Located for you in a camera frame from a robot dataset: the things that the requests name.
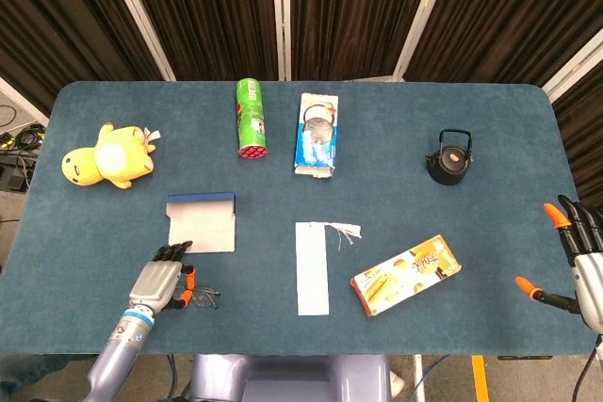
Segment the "robotic hand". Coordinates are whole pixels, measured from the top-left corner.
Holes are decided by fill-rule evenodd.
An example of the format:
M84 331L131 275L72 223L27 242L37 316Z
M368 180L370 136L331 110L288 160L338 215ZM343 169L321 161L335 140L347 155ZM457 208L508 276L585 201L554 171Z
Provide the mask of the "robotic hand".
M559 203L569 219L551 203L546 202L544 207L572 267L577 298L548 294L522 277L515 278L515 282L533 300L581 314L584 323L599 335L596 356L603 366L603 215L564 195L559 196Z
M84 402L113 401L153 328L154 316L188 305L195 288L195 270L180 261L191 245L165 245L142 269L130 292L129 308L90 369L90 392ZM187 275L185 290L178 299L172 298L181 273Z

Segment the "table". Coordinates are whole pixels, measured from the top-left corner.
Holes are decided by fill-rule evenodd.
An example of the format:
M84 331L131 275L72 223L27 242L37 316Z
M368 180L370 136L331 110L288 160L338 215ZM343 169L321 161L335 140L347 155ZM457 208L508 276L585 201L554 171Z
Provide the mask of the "table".
M236 155L235 83L78 82L57 97L6 273L0 351L98 352L144 263L168 237L166 196L235 191L236 252L190 255L220 307L163 313L149 353L572 354L594 336L579 316L530 302L523 274L573 293L543 201L576 192L547 97L525 85L263 83L269 155ZM339 96L332 180L294 175L303 92ZM69 184L62 156L106 121L158 129L155 171L122 191ZM460 185L425 169L446 127L474 134ZM297 316L296 221L362 226L349 246L327 231L331 313ZM441 233L463 264L374 318L350 277Z

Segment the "green can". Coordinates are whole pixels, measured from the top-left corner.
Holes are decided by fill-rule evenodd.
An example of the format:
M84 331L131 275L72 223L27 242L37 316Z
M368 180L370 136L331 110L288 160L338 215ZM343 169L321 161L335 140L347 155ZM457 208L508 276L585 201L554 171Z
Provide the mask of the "green can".
M261 159L268 153L262 87L258 80L247 78L236 83L236 129L238 155L245 159Z

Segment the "sneaker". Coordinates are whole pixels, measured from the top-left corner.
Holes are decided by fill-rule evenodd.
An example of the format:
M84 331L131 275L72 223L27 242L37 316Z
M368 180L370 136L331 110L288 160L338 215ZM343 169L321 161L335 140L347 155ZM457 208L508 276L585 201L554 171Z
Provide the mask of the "sneaker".
M402 392L404 389L404 380L402 377L389 371L389 386L392 389L392 399Z

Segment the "brown curtain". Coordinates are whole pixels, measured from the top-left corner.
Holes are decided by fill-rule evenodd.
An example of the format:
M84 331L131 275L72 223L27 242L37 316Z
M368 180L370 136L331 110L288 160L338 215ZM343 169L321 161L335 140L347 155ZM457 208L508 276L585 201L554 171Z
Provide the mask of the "brown curtain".
M177 79L278 79L274 0L142 2Z
M122 0L0 0L0 76L48 113L74 80L161 79Z
M391 75L420 0L291 0L294 79Z
M436 0L405 80L542 86L603 27L603 0Z
M580 200L603 207L603 62L553 108Z

